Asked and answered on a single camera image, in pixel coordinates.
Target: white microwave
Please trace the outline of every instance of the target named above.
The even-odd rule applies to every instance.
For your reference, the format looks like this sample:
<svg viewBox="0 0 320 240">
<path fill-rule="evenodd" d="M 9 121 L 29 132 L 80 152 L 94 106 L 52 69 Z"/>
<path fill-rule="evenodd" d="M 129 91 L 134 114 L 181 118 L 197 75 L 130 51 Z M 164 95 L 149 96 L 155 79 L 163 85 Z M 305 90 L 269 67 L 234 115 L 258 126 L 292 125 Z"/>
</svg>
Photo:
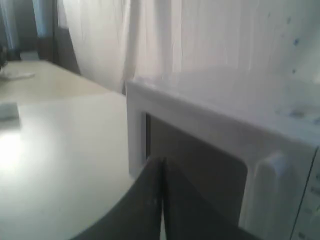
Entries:
<svg viewBox="0 0 320 240">
<path fill-rule="evenodd" d="M 186 174 L 240 228 L 320 239 L 320 85 L 215 68 L 138 77 L 126 91 L 132 175 L 148 156 L 185 156 Z"/>
</svg>

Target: microwave control panel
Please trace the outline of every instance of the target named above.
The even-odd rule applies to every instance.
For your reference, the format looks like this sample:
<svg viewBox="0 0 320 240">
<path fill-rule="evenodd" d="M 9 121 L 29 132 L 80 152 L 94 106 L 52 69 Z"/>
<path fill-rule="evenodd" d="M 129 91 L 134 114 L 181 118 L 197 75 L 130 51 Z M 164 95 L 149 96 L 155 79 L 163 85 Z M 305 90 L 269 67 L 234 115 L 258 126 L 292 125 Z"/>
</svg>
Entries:
<svg viewBox="0 0 320 240">
<path fill-rule="evenodd" d="M 320 239 L 320 150 L 317 151 L 291 240 Z"/>
</svg>

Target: white table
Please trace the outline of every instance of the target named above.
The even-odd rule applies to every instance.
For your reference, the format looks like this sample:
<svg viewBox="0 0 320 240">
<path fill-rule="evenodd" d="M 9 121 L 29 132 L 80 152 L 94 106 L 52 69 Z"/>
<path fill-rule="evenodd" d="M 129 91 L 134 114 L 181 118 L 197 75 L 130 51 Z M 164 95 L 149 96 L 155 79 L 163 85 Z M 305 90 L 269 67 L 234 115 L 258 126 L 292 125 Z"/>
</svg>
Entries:
<svg viewBox="0 0 320 240">
<path fill-rule="evenodd" d="M 0 122 L 0 239 L 68 240 L 133 184 L 126 98 L 46 62 L 16 66 L 36 77 L 0 83 L 20 114 Z"/>
</svg>

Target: white curtain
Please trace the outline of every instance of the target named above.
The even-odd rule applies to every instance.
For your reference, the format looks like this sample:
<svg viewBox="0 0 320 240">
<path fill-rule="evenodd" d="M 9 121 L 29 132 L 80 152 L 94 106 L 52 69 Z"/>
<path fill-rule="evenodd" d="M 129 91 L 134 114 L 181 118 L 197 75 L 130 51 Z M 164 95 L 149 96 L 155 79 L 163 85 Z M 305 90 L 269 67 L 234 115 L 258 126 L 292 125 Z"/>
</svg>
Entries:
<svg viewBox="0 0 320 240">
<path fill-rule="evenodd" d="M 81 74 L 118 92 L 213 66 L 320 82 L 319 0 L 63 1 Z"/>
</svg>

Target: microwave handle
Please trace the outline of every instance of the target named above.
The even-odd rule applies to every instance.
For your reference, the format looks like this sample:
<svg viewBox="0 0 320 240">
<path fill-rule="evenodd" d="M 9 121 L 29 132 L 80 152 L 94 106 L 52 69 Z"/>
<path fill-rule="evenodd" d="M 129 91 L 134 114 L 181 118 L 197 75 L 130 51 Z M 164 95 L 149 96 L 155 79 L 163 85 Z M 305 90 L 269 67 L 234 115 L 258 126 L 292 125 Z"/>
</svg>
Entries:
<svg viewBox="0 0 320 240">
<path fill-rule="evenodd" d="M 247 229 L 257 237 L 273 239 L 290 227 L 287 217 L 295 194 L 295 187 L 288 187 L 295 185 L 290 173 L 289 162 L 279 152 L 257 164 L 246 221 Z"/>
</svg>

